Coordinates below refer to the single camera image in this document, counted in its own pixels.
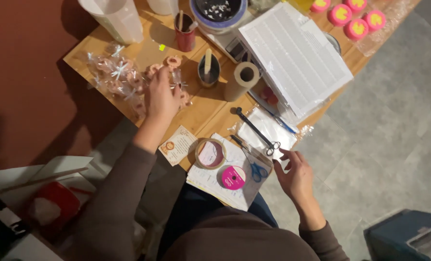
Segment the brown sleeve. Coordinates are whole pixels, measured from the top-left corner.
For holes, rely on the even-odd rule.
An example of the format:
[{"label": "brown sleeve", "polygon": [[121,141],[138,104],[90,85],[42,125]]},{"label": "brown sleeve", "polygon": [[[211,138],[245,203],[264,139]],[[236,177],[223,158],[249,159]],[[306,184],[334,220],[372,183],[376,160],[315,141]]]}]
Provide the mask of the brown sleeve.
[{"label": "brown sleeve", "polygon": [[132,222],[156,156],[130,144],[80,217],[69,255],[134,260]]},{"label": "brown sleeve", "polygon": [[349,258],[338,243],[335,234],[327,221],[324,228],[307,231],[299,228],[300,237],[311,246],[321,261],[348,261]]}]

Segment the brown wall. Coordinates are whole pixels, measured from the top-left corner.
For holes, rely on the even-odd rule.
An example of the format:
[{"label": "brown wall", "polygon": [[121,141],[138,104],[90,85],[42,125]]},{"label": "brown wall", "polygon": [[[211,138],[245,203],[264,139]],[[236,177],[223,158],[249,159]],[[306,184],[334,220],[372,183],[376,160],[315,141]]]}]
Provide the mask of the brown wall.
[{"label": "brown wall", "polygon": [[87,155],[122,118],[62,61],[96,26],[77,0],[0,3],[0,169]]}]

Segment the tiled floor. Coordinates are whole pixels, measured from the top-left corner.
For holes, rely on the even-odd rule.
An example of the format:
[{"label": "tiled floor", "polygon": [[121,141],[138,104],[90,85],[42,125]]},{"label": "tiled floor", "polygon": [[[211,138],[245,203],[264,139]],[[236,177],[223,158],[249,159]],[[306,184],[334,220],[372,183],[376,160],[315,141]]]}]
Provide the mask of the tiled floor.
[{"label": "tiled floor", "polygon": [[[431,212],[431,26],[417,12],[431,23],[431,0],[409,15],[296,148],[315,171],[315,196],[351,260],[369,259],[362,231],[370,224],[403,208]],[[102,175],[135,131],[125,119],[92,152]],[[158,234],[185,180],[181,168],[159,156],[137,215]],[[274,176],[260,192],[279,225],[297,232],[298,214]]]}]

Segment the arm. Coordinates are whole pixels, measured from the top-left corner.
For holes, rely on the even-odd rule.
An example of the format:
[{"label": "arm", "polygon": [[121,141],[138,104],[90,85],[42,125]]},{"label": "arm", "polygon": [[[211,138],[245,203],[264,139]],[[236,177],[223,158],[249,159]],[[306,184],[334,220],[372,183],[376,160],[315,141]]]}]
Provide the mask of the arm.
[{"label": "arm", "polygon": [[293,201],[300,215],[300,237],[314,250],[321,261],[348,261],[329,223],[312,193],[313,173],[299,151],[286,151],[281,160],[289,159],[285,173],[277,160],[273,160],[275,173],[283,191]]},{"label": "arm", "polygon": [[180,105],[169,69],[156,73],[145,94],[147,117],[80,217],[72,248],[77,260],[134,260],[132,222],[158,148]]}]

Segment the dark pants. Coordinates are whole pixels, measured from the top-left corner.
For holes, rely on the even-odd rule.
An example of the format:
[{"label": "dark pants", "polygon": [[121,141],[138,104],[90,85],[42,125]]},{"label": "dark pants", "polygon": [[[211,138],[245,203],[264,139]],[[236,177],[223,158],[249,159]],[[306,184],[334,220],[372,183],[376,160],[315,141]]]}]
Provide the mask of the dark pants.
[{"label": "dark pants", "polygon": [[[217,198],[185,183],[165,226],[159,251],[157,252],[157,260],[162,258],[167,249],[172,246],[178,237],[191,230],[205,216],[223,206]],[[257,193],[248,212],[259,217],[273,228],[278,228],[274,216],[272,216],[267,203],[260,193]]]}]

